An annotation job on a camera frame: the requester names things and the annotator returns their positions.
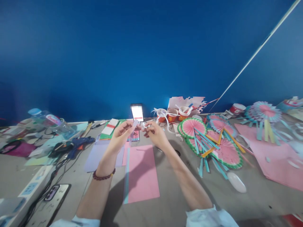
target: light purple paper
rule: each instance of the light purple paper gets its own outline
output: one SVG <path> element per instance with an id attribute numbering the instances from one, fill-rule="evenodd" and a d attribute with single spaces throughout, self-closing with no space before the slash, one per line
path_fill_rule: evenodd
<path id="1" fill-rule="evenodd" d="M 100 160 L 102 159 L 110 140 L 104 141 L 97 141 L 95 142 L 87 160 L 84 165 L 85 172 L 93 172 L 97 169 Z M 116 165 L 115 167 L 121 167 L 123 161 L 123 154 L 124 154 L 124 146 L 121 148 L 120 152 L 118 153 Z"/>

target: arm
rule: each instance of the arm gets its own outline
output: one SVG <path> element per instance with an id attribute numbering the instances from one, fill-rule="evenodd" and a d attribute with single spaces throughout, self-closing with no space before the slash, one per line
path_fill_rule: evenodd
<path id="1" fill-rule="evenodd" d="M 168 142 L 163 129 L 154 121 L 148 122 L 146 126 L 148 125 L 151 126 L 144 129 L 146 132 L 144 136 L 147 138 L 150 137 L 152 142 L 165 153 L 177 175 L 177 179 L 190 209 L 212 208 L 213 204 L 209 196 Z"/>
<path id="2" fill-rule="evenodd" d="M 110 175 L 116 164 L 117 155 L 125 144 L 127 137 L 134 131 L 133 123 L 130 121 L 123 122 L 118 126 L 114 132 L 112 139 L 99 162 L 96 170 L 98 177 L 105 177 Z M 110 184 L 112 177 L 106 180 L 97 181 L 92 180 L 88 190 L 80 202 L 76 212 L 77 217 L 87 219 L 101 219 L 106 205 L 108 193 L 110 191 Z"/>

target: white sleeve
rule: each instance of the white sleeve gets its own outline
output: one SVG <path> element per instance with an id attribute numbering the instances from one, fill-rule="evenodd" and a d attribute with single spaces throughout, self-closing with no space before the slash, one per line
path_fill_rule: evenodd
<path id="1" fill-rule="evenodd" d="M 211 209 L 186 212 L 186 227 L 239 227 L 226 210 Z"/>
<path id="2" fill-rule="evenodd" d="M 100 220 L 78 218 L 76 215 L 71 221 L 60 219 L 55 221 L 50 227 L 99 227 Z"/>

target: bottle cap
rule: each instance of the bottle cap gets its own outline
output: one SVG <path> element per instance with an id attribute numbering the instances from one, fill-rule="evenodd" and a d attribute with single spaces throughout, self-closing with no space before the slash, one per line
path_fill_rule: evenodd
<path id="1" fill-rule="evenodd" d="M 37 114 L 39 114 L 39 113 L 41 113 L 42 111 L 40 110 L 40 109 L 38 109 L 38 108 L 34 108 L 34 109 L 31 109 L 31 110 L 29 110 L 28 111 L 28 113 L 30 114 L 30 115 L 37 115 Z"/>

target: yellow paper strip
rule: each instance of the yellow paper strip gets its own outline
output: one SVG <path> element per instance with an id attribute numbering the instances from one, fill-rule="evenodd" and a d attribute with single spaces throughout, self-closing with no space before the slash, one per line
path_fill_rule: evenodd
<path id="1" fill-rule="evenodd" d="M 220 137 L 219 137 L 219 141 L 218 141 L 218 144 L 219 144 L 219 145 L 220 145 L 220 143 L 221 143 L 221 138 L 222 138 L 223 130 L 224 130 L 224 129 L 222 129 L 222 131 L 220 132 Z"/>
<path id="2" fill-rule="evenodd" d="M 242 151 L 242 153 L 246 153 L 246 151 L 242 148 L 242 146 L 231 136 L 231 134 L 226 130 L 226 133 L 230 136 L 230 138 L 233 140 L 233 142 L 238 146 L 238 148 L 240 149 L 240 151 Z"/>
<path id="3" fill-rule="evenodd" d="M 207 138 L 209 138 L 211 141 L 218 143 L 218 141 L 216 141 L 214 138 L 210 137 L 209 135 L 206 135 Z"/>
<path id="4" fill-rule="evenodd" d="M 202 157 L 205 158 L 207 155 L 209 155 L 211 152 L 213 152 L 214 149 L 215 149 L 215 147 L 210 148 L 208 151 L 206 151 L 206 152 L 202 155 Z"/>
<path id="5" fill-rule="evenodd" d="M 275 137 L 274 137 L 275 135 L 271 129 L 270 123 L 267 122 L 267 124 L 268 124 L 268 132 L 269 132 L 270 141 L 271 141 L 271 143 L 275 143 Z"/>
<path id="6" fill-rule="evenodd" d="M 264 140 L 268 142 L 268 121 L 264 121 Z"/>

